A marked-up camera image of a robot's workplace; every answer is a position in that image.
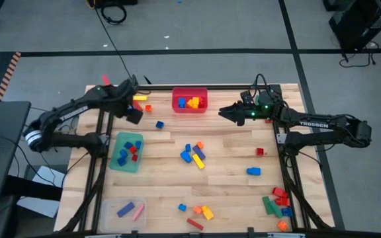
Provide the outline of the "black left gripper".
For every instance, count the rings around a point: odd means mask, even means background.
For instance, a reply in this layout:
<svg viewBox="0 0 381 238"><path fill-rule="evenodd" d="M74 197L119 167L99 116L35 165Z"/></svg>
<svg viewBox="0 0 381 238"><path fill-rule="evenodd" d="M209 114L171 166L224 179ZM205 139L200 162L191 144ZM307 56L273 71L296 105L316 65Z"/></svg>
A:
<svg viewBox="0 0 381 238"><path fill-rule="evenodd" d="M115 116L126 115L126 120L133 124L139 124L143 112L134 109L128 111L132 104L133 96L136 94L136 84L132 80L125 80L119 86L113 87L113 97L111 99L112 113Z"/></svg>

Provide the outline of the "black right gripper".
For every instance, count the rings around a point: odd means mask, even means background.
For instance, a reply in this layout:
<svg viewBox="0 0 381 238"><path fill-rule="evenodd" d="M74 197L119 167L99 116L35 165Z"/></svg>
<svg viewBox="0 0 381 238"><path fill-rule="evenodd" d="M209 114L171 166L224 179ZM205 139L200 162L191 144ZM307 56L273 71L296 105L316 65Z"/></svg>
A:
<svg viewBox="0 0 381 238"><path fill-rule="evenodd" d="M235 102L231 106L226 106L219 109L218 114L237 126L243 126L245 119L263 119L264 112L263 107L255 104L243 104L241 102Z"/></svg>

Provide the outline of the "long pink block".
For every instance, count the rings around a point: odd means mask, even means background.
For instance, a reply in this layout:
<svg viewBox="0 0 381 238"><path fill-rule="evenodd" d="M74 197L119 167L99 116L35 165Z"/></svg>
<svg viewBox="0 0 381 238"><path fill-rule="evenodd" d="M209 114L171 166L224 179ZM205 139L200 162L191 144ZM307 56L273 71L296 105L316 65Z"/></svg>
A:
<svg viewBox="0 0 381 238"><path fill-rule="evenodd" d="M143 212L145 208L145 204L144 203L141 203L137 208L136 208L136 211L134 212L133 216L132 216L132 220L133 221L137 221L139 216L141 215L141 213Z"/></svg>

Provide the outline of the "red plastic bin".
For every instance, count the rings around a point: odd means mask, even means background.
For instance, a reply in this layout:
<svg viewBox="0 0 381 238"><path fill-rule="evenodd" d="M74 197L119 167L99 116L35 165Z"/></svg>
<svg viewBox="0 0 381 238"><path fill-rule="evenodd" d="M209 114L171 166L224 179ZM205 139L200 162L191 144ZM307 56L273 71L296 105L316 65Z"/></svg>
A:
<svg viewBox="0 0 381 238"><path fill-rule="evenodd" d="M205 100L205 108L189 108L187 101L193 97L202 97ZM180 108L178 100L179 98L185 99L185 107ZM208 107L208 91L204 87L175 87L172 90L172 109L179 114L202 114L206 112Z"/></svg>

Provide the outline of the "green translucent plastic bin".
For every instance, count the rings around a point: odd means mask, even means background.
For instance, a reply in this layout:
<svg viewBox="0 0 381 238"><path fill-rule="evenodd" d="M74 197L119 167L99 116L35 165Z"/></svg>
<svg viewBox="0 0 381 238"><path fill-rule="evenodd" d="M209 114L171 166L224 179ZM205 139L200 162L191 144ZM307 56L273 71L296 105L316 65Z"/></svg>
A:
<svg viewBox="0 0 381 238"><path fill-rule="evenodd" d="M140 149L137 149L136 153L131 153L130 149L125 148L124 144L129 141L130 143L135 146L135 143L137 141L142 142L142 146ZM141 157L142 157L142 151L144 148L144 137L141 134L137 133L130 133L130 132L120 132L117 134L114 149L112 151L112 156L111 156L111 162L110 162L110 169L115 170L115 171L125 171L129 173L137 173L140 162L141 162ZM122 158L127 158L127 164L124 166L120 166L117 162L120 156L120 150L123 149L127 152L128 156L127 157L122 157ZM133 154L136 154L138 156L138 160L136 162L132 161L132 156Z"/></svg>

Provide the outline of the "white paper sheets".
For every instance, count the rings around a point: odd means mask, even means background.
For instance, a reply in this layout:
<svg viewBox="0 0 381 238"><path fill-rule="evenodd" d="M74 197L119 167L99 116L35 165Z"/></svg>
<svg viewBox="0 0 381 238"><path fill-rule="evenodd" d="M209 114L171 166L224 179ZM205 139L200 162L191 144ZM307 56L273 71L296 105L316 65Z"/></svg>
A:
<svg viewBox="0 0 381 238"><path fill-rule="evenodd" d="M39 166L36 171L38 172L38 175L36 175L32 169L28 168L26 170L25 178L41 184L50 186L55 184L56 187L62 187L62 180L65 176L64 173L50 169L46 166ZM60 202L23 196L19 199L17 205L49 218L54 218L58 212Z"/></svg>

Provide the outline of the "clear plastic bin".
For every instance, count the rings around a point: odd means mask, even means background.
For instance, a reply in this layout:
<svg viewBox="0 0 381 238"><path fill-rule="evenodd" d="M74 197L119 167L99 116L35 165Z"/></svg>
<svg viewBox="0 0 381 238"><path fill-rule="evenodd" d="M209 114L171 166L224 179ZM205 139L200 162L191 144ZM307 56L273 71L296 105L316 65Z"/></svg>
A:
<svg viewBox="0 0 381 238"><path fill-rule="evenodd" d="M129 202L133 202L135 208L119 218L116 214L117 211ZM145 208L138 220L133 221L132 216L141 203L145 204ZM129 233L143 230L147 220L146 206L145 198L116 198L103 201L101 204L99 231L101 233Z"/></svg>

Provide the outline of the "black equipment box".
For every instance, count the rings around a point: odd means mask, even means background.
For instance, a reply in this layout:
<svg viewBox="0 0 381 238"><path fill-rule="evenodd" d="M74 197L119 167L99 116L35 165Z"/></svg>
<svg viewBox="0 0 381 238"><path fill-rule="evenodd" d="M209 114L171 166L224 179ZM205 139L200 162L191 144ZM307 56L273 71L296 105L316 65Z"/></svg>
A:
<svg viewBox="0 0 381 238"><path fill-rule="evenodd" d="M98 9L101 7L111 7L115 5L137 5L138 0L85 0L87 6L91 9Z"/></svg>

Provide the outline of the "black desk leg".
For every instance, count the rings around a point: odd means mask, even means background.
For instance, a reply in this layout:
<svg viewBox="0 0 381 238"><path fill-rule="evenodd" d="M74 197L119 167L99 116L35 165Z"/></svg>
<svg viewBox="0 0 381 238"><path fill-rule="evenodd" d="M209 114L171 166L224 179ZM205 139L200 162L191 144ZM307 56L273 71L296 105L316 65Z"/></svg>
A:
<svg viewBox="0 0 381 238"><path fill-rule="evenodd" d="M63 189L57 186L7 175L1 194L60 201L62 192Z"/></svg>

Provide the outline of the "black computer tower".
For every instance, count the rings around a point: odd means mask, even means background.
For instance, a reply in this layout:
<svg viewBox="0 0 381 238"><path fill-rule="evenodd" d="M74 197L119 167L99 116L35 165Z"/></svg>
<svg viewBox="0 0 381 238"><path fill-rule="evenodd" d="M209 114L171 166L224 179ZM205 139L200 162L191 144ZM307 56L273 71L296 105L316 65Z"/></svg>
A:
<svg viewBox="0 0 381 238"><path fill-rule="evenodd" d="M381 31L381 0L350 0L329 25L342 50L361 50Z"/></svg>

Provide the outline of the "black aluminium table frame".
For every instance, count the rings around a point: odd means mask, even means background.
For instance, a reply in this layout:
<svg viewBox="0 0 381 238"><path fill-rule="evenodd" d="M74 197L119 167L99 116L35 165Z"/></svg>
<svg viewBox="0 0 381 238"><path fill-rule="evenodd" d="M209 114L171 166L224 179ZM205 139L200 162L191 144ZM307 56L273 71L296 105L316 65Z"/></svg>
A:
<svg viewBox="0 0 381 238"><path fill-rule="evenodd" d="M279 219L268 215L262 197L271 197L274 187L282 187L281 166L276 134L271 123L248 120L242 127L222 118L221 107L239 100L240 86L208 90L208 108L202 114L178 114L171 106L172 86L151 85L147 104L153 110L139 124L123 119L112 123L112 134L135 132L143 135L144 148L137 173L107 169L103 200L145 198L146 226L140 233L241 233L277 231ZM155 127L157 121L163 129ZM206 158L199 169L192 156L198 141ZM180 156L190 144L192 158L186 163ZM263 148L264 155L256 155ZM247 174L259 167L260 176ZM178 209L184 204L185 212ZM214 217L207 220L196 214L195 206L208 206ZM204 226L201 231L187 219Z"/></svg>

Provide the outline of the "grey metal bracket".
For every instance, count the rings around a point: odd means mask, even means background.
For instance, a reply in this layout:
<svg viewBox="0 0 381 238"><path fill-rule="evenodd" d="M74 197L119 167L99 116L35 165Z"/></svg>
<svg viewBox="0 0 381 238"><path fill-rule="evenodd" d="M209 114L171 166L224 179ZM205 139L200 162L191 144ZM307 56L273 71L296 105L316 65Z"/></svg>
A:
<svg viewBox="0 0 381 238"><path fill-rule="evenodd" d="M267 233L267 238L306 238L303 233Z"/></svg>

